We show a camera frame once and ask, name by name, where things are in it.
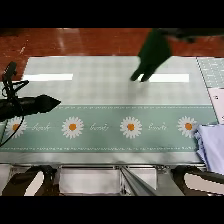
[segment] yellow flower center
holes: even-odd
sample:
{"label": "yellow flower center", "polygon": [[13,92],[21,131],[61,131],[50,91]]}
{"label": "yellow flower center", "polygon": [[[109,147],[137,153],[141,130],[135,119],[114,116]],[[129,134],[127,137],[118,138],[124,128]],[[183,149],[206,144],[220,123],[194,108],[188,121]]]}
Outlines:
{"label": "yellow flower center", "polygon": [[135,129],[134,124],[128,124],[128,130],[129,131],[134,131],[134,129]]}
{"label": "yellow flower center", "polygon": [[76,124],[70,124],[70,125],[69,125],[69,129],[70,129],[71,131],[74,131],[74,130],[76,129]]}
{"label": "yellow flower center", "polygon": [[192,124],[190,124],[190,123],[186,123],[185,124],[185,128],[187,129],[187,130],[192,130]]}
{"label": "yellow flower center", "polygon": [[15,131],[15,130],[18,128],[18,126],[19,126],[19,124],[14,124],[14,125],[12,126],[12,130]]}

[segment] daisy print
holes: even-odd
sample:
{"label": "daisy print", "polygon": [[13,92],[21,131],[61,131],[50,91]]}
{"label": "daisy print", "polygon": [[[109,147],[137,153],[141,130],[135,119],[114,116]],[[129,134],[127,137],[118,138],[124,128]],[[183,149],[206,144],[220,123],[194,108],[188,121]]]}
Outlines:
{"label": "daisy print", "polygon": [[126,136],[126,138],[135,138],[136,136],[139,136],[141,134],[142,125],[138,119],[135,119],[134,117],[126,117],[123,119],[120,125],[121,129],[120,131],[123,132],[123,135]]}
{"label": "daisy print", "polygon": [[178,130],[182,132],[182,135],[192,138],[197,129],[197,121],[195,121],[194,118],[185,116],[179,119],[177,127]]}
{"label": "daisy print", "polygon": [[[22,118],[19,117],[15,117],[13,119],[11,119],[10,121],[8,121],[7,125],[6,125],[6,135],[12,135],[15,130],[17,129],[17,127],[19,126],[20,122],[21,122]],[[24,120],[23,123],[21,124],[20,128],[17,130],[17,132],[12,136],[12,138],[17,138],[20,135],[23,134],[23,132],[26,130],[27,128],[27,123]]]}
{"label": "daisy print", "polygon": [[65,135],[66,138],[75,138],[82,134],[83,130],[83,121],[79,119],[78,117],[69,117],[66,119],[65,122],[63,122],[62,125],[62,132],[64,132],[63,135]]}

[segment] light blue cloth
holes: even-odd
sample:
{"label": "light blue cloth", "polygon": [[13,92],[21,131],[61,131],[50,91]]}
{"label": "light blue cloth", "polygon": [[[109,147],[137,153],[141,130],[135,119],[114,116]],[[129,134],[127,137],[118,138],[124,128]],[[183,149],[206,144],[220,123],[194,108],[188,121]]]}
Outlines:
{"label": "light blue cloth", "polygon": [[224,125],[199,125],[195,138],[198,140],[198,155],[208,171],[224,175]]}

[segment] wooden floor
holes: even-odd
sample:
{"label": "wooden floor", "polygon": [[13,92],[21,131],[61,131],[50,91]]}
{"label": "wooden floor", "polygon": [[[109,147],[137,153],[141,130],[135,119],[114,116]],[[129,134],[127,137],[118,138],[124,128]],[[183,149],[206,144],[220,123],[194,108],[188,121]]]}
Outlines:
{"label": "wooden floor", "polygon": [[[19,80],[31,56],[138,54],[150,28],[17,28],[0,29],[0,74],[17,62]],[[169,40],[175,56],[224,57],[221,37],[198,38],[188,44]]]}

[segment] red floor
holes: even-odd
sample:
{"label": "red floor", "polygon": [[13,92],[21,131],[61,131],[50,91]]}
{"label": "red floor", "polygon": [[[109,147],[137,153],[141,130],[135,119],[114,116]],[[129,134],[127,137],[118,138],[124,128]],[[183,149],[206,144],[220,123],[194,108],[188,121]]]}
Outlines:
{"label": "red floor", "polygon": [[[150,28],[0,29],[0,74],[10,61],[15,61],[19,80],[31,56],[135,56],[149,31]],[[176,56],[224,57],[221,37],[198,38],[193,44],[174,40],[170,43]]]}

